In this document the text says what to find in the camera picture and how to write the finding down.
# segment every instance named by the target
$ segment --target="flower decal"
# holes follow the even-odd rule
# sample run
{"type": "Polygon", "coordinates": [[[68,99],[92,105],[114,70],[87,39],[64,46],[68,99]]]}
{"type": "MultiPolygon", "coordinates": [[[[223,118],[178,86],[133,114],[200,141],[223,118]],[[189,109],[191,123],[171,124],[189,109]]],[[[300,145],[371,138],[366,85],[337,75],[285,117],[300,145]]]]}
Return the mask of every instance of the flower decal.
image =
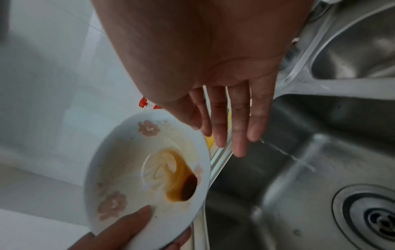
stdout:
{"type": "Polygon", "coordinates": [[[144,122],[139,122],[139,132],[144,136],[151,137],[156,136],[160,132],[160,128],[151,121],[145,120],[144,122]]]}
{"type": "Polygon", "coordinates": [[[102,214],[100,215],[100,220],[118,217],[119,213],[125,210],[127,204],[126,195],[121,194],[119,191],[107,195],[105,201],[100,203],[98,207],[98,213],[102,214]]]}
{"type": "Polygon", "coordinates": [[[203,178],[203,169],[200,165],[197,165],[195,167],[195,169],[193,170],[193,173],[195,174],[196,178],[197,178],[197,185],[199,186],[200,183],[202,182],[202,178],[203,178]]]}

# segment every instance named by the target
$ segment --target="double sink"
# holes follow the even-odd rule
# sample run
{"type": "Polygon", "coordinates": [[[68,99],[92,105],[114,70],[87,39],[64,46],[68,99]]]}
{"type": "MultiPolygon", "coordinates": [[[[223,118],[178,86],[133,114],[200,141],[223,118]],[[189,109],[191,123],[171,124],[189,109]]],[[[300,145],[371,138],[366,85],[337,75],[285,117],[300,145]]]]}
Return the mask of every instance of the double sink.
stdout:
{"type": "Polygon", "coordinates": [[[395,249],[395,2],[307,23],[247,156],[214,159],[211,250],[395,249]]]}

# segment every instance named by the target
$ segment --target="drain strainer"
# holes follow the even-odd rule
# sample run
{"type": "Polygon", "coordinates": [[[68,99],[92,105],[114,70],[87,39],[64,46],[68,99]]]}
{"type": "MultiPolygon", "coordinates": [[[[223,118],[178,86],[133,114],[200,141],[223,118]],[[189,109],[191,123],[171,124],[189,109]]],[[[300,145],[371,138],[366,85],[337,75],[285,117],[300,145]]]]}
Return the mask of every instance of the drain strainer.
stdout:
{"type": "Polygon", "coordinates": [[[355,185],[333,199],[333,215],[344,235],[362,250],[395,249],[395,192],[355,185]]]}

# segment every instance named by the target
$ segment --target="brown sauce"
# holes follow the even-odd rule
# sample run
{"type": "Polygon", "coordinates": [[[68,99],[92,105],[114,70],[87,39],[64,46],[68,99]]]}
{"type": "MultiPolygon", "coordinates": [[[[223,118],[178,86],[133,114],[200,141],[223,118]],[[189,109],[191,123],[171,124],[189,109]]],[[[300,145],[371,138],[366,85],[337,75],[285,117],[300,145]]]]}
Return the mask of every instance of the brown sauce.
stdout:
{"type": "Polygon", "coordinates": [[[176,150],[165,149],[161,153],[172,155],[177,166],[174,172],[168,166],[164,169],[168,180],[166,197],[173,202],[189,200],[196,191],[198,178],[176,150]]]}

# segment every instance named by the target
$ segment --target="white bowl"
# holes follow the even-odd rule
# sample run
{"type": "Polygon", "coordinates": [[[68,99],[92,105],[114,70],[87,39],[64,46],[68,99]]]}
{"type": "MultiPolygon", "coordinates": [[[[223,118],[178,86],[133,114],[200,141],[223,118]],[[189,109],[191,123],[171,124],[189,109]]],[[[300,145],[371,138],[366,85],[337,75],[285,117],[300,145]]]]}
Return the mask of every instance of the white bowl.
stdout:
{"type": "Polygon", "coordinates": [[[150,222],[126,249],[160,249],[193,222],[206,199],[210,172],[209,151],[200,131],[165,110],[133,115],[111,131],[89,164],[84,196],[90,229],[98,234],[120,217],[151,205],[150,222]],[[169,148],[184,158],[196,176],[198,185],[187,201],[169,200],[167,177],[168,173],[174,176],[176,164],[166,160],[169,168],[164,171],[163,159],[169,154],[161,151],[169,148]]]}

